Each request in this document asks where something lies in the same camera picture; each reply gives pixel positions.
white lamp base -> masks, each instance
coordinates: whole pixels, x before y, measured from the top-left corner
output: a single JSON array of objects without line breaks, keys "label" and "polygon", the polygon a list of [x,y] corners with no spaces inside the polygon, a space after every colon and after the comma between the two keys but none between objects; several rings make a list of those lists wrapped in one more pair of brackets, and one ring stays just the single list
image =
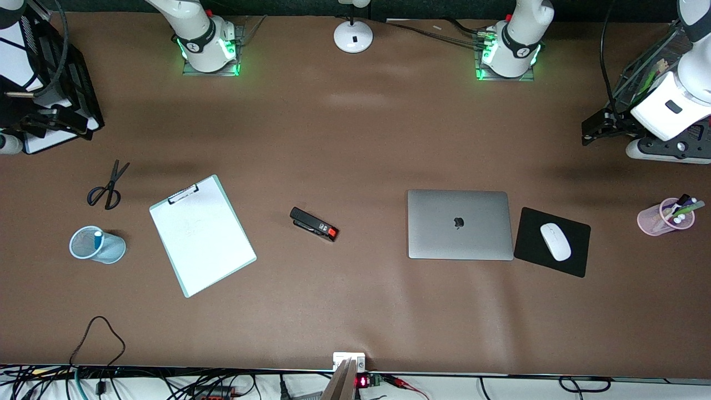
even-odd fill
[{"label": "white lamp base", "polygon": [[373,31],[365,22],[355,21],[351,25],[350,21],[346,21],[333,32],[333,41],[347,53],[360,53],[373,43]]}]

clipboard clip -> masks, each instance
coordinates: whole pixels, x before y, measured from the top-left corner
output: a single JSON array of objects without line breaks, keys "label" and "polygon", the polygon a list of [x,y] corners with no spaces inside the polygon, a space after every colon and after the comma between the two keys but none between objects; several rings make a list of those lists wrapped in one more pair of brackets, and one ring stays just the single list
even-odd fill
[{"label": "clipboard clip", "polygon": [[193,186],[186,187],[185,189],[174,194],[173,196],[170,196],[168,198],[168,204],[173,205],[173,204],[177,203],[178,201],[186,198],[187,196],[190,196],[193,193],[197,193],[198,191],[200,191],[200,188],[198,188],[198,184],[194,184]]}]

brown table surface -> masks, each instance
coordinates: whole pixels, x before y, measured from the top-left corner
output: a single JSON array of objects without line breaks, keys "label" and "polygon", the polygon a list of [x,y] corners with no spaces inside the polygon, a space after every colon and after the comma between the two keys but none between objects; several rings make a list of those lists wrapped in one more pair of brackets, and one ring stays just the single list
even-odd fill
[{"label": "brown table surface", "polygon": [[[606,99],[599,24],[554,24],[534,83],[492,83],[471,50],[382,23],[351,55],[333,44],[338,19],[268,18],[239,78],[188,78],[159,14],[69,22],[106,128],[0,161],[0,361],[67,362],[105,315],[127,343],[118,364],[323,369],[363,351],[380,370],[711,378],[711,218],[658,238],[636,225],[666,197],[711,199],[711,167],[629,159],[623,138],[581,146]],[[610,26],[611,74],[664,31]],[[122,203],[88,206],[114,159],[131,162]],[[258,259],[186,299],[148,209],[210,174]],[[587,276],[410,260],[416,188],[506,191],[514,233],[524,206],[588,223]],[[339,239],[294,227],[293,206]],[[85,225],[125,238],[125,257],[72,258]],[[98,324],[77,362],[118,349]]]}]

scissors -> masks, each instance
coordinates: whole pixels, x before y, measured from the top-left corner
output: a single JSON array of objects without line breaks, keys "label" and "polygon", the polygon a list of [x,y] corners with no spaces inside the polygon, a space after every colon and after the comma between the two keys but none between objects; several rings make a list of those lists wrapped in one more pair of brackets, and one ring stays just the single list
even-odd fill
[{"label": "scissors", "polygon": [[[124,171],[126,171],[126,168],[128,168],[129,165],[131,165],[131,163],[127,162],[126,165],[121,168],[121,171],[119,171],[119,160],[116,160],[114,163],[114,169],[111,171],[111,179],[109,180],[109,183],[106,186],[96,186],[94,189],[91,189],[87,195],[87,203],[89,203],[90,206],[95,206],[96,203],[99,202],[99,199],[101,199],[101,196],[108,191],[109,196],[106,199],[106,206],[104,206],[104,209],[110,210],[115,206],[118,206],[121,201],[121,194],[119,191],[114,190],[114,186],[116,185],[116,181],[118,181],[121,175],[124,174]],[[116,195],[116,201],[112,204],[111,200],[114,198],[114,195]]]}]

black scissors handle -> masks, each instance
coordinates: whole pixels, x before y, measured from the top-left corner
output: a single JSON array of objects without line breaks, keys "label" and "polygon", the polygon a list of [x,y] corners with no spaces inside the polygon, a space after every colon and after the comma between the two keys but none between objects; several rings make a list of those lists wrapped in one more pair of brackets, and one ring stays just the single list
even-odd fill
[{"label": "black scissors handle", "polygon": [[[115,206],[118,206],[119,202],[121,202],[121,194],[119,191],[114,190],[114,182],[110,182],[108,187],[97,186],[94,189],[91,189],[87,195],[87,203],[89,203],[90,206],[95,206],[96,203],[99,202],[99,199],[101,199],[101,196],[103,196],[107,191],[109,192],[109,196],[106,198],[106,205],[104,206],[104,209],[110,210]],[[114,195],[116,195],[116,201],[112,204],[111,200],[114,198]]]}]

